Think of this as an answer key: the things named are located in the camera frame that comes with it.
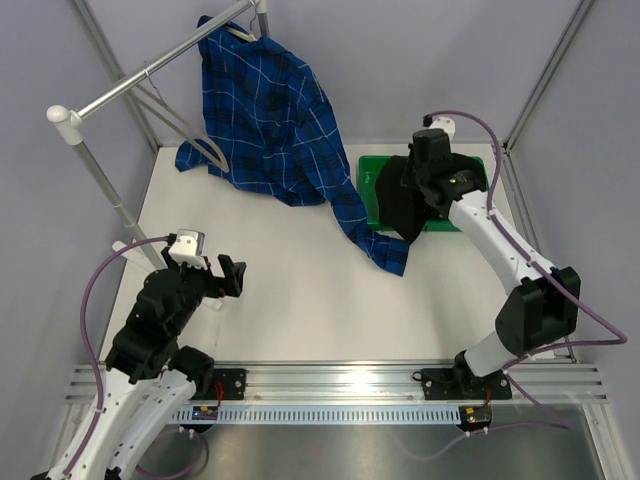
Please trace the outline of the black button shirt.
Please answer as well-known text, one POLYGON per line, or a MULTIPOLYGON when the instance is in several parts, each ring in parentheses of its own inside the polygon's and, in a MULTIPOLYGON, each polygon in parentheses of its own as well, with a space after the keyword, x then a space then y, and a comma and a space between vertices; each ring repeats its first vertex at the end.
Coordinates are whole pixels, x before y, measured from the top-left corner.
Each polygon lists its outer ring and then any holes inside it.
POLYGON ((474 157, 394 155, 375 182, 379 222, 413 243, 429 224, 448 223, 454 202, 487 188, 484 165, 474 157))

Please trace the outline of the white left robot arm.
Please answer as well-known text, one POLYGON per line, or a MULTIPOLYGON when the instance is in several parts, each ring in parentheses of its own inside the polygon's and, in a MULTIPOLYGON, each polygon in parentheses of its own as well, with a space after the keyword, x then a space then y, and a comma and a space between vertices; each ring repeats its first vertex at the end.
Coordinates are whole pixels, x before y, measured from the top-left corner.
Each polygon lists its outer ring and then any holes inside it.
POLYGON ((43 479, 128 479, 171 416, 188 400, 224 385, 206 353, 178 337, 206 298, 237 298, 246 265, 227 255, 212 273, 208 260, 169 260, 144 281, 124 326, 114 336, 97 393, 66 451, 43 479))

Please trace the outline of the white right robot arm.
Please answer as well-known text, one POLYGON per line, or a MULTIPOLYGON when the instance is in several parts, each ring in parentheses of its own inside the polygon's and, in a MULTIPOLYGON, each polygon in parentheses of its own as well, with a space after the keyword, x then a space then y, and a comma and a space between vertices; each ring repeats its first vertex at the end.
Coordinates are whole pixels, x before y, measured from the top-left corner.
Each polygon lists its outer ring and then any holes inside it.
POLYGON ((559 269, 540 255, 506 221, 484 166, 452 152, 454 133, 453 121, 442 116, 414 133, 403 183, 470 239, 507 295, 493 331, 454 359, 453 386, 473 398, 505 382, 502 370, 510 362, 575 331, 581 280, 574 269, 559 269))

